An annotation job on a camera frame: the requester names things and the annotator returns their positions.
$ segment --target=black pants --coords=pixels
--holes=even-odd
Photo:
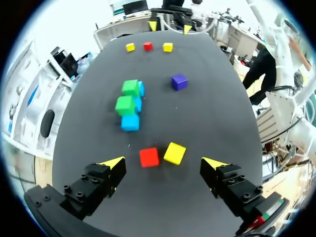
[[[266,48],[262,49],[257,59],[251,65],[249,72],[245,76],[242,84],[248,89],[255,80],[258,80],[260,76],[266,74],[261,84],[261,90],[250,97],[252,105],[258,105],[266,97],[265,92],[271,91],[276,85],[277,70],[276,61],[274,57],[268,52]]]

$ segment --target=cable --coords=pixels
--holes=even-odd
[[[269,141],[272,141],[272,140],[276,139],[276,138],[279,137],[280,135],[286,133],[288,130],[290,130],[292,127],[294,127],[302,118],[304,118],[304,117],[300,117],[295,123],[293,123],[290,127],[288,127],[288,128],[287,128],[286,130],[284,130],[283,132],[280,132],[280,133],[277,134],[276,136],[274,136],[274,137],[272,137],[272,138],[269,138],[268,140],[265,140],[265,141],[263,141],[263,142],[261,142],[261,143],[267,143],[267,142],[269,142]]]
[[[293,149],[296,149],[296,147],[292,147],[290,152],[295,152],[295,151],[293,151]],[[277,171],[273,172],[270,175],[267,175],[267,177],[263,180],[263,182],[266,182],[267,180],[273,178],[275,175],[277,175],[279,172],[281,172],[283,170],[283,168],[287,165],[287,163],[294,157],[294,155],[295,155],[295,153],[293,154],[293,156],[291,156],[291,154],[287,154],[284,164]]]
[[[270,170],[270,167],[269,167],[269,165],[268,165],[268,154],[269,154],[269,153],[266,154],[266,164],[267,164],[267,167],[268,167],[269,171],[272,173],[272,171]]]
[[[290,86],[290,85],[281,85],[281,86],[277,86],[277,87],[273,88],[273,90],[271,90],[271,91],[277,91],[277,90],[288,90],[288,89],[293,90],[293,92],[294,92],[294,91],[296,91],[296,88],[295,88],[295,87],[293,87],[293,86]]]
[[[242,234],[235,237],[246,237],[246,236],[259,236],[259,237],[271,237],[270,235],[262,234],[262,233],[248,233],[248,234]]]
[[[211,23],[205,30],[203,30],[203,31],[201,31],[201,32],[187,33],[187,35],[197,35],[197,34],[206,33],[206,32],[208,32],[208,31],[210,31],[210,30],[213,28],[213,26],[215,25],[215,21],[216,21],[215,19],[217,20],[217,16],[213,19],[212,23]],[[173,29],[172,27],[170,27],[170,26],[166,23],[166,21],[164,20],[163,17],[161,18],[161,21],[162,21],[162,23],[163,23],[169,30],[172,30],[172,31],[174,31],[174,32],[176,32],[176,33],[183,34],[183,32],[177,31],[177,30]]]
[[[283,150],[282,148],[279,148],[279,150],[280,150],[281,152],[284,152],[284,153],[289,154],[289,151]],[[295,156],[296,156],[296,157],[306,157],[305,154],[298,154],[298,153],[295,153]]]
[[[315,119],[315,108],[314,108],[314,104],[313,104],[313,102],[311,101],[311,99],[308,99],[307,102],[309,103],[309,105],[310,105],[311,108],[312,108],[312,117],[310,118],[310,117],[307,115],[309,122],[312,123],[312,122],[314,121],[314,119]]]

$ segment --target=bolt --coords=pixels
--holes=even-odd
[[[77,197],[79,200],[84,199],[84,194],[83,194],[83,192],[78,192],[78,193],[76,194],[76,197]]]
[[[65,191],[65,192],[70,192],[70,191],[71,191],[71,188],[70,188],[68,185],[65,185],[65,186],[64,186],[64,191]]]
[[[99,179],[93,178],[93,179],[92,179],[92,182],[93,182],[94,184],[98,184],[98,183],[99,183]]]
[[[245,201],[247,201],[250,197],[251,197],[251,195],[249,193],[244,193],[242,195],[242,199],[244,199]]]
[[[228,183],[230,183],[230,184],[233,184],[234,182],[235,182],[234,179],[229,179],[229,180],[228,180]]]
[[[263,187],[262,187],[261,185],[260,185],[260,186],[257,186],[257,188],[256,188],[256,192],[257,192],[257,193],[261,193],[262,190],[263,190]]]
[[[245,179],[246,179],[246,176],[244,176],[244,175],[239,176],[240,181],[244,181]]]
[[[85,174],[83,174],[83,175],[81,176],[81,179],[82,179],[82,180],[87,180],[88,177],[87,177]]]

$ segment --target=desk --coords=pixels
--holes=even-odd
[[[154,50],[142,44],[152,41]],[[136,50],[127,53],[125,45]],[[172,53],[162,50],[173,42]],[[170,76],[184,74],[174,91]],[[146,87],[140,130],[123,132],[114,111],[125,80]],[[170,142],[187,148],[180,165],[141,168],[139,151]],[[77,180],[86,165],[126,157],[127,174],[84,222],[120,237],[234,236],[241,224],[215,199],[199,174],[201,157],[236,163],[255,185],[262,180],[261,143],[246,90],[207,34],[146,32],[109,43],[81,78],[65,110],[54,150],[53,186]]]
[[[246,58],[250,60],[258,44],[265,45],[255,35],[245,32],[237,26],[230,26],[228,47],[236,50],[235,55],[245,56],[247,54]]]
[[[148,20],[150,17],[151,13],[147,12],[141,15],[132,16],[126,20],[118,20],[96,30],[93,37],[100,50],[103,50],[105,45],[113,38],[117,38],[123,34],[136,34],[149,31]]]

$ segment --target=cube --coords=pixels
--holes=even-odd
[[[178,75],[171,77],[171,85],[175,90],[184,89],[188,86],[188,79],[179,73]]]
[[[156,147],[141,150],[139,156],[143,168],[158,166],[160,164]]]
[[[139,96],[138,80],[127,80],[122,87],[123,95]]]
[[[135,44],[134,43],[128,43],[126,45],[126,50],[127,50],[127,52],[134,51],[135,50]]]
[[[142,99],[138,97],[133,97],[134,103],[135,103],[135,111],[140,113],[142,112]]]
[[[115,105],[115,111],[121,116],[134,114],[135,102],[133,96],[120,96]]]
[[[139,94],[140,94],[141,97],[144,97],[144,95],[145,95],[144,83],[142,81],[139,81],[138,85],[139,85]]]
[[[173,43],[164,43],[163,44],[163,50],[165,52],[172,52],[172,50],[173,50]]]
[[[137,114],[122,116],[121,128],[125,132],[134,132],[139,130],[139,117]]]
[[[173,164],[179,165],[181,163],[185,151],[185,147],[171,142],[168,146],[166,153],[164,154],[163,159]]]
[[[146,42],[146,43],[143,44],[143,46],[144,46],[144,50],[145,51],[150,51],[150,50],[152,50],[154,48],[153,47],[153,43],[151,43],[151,42]]]

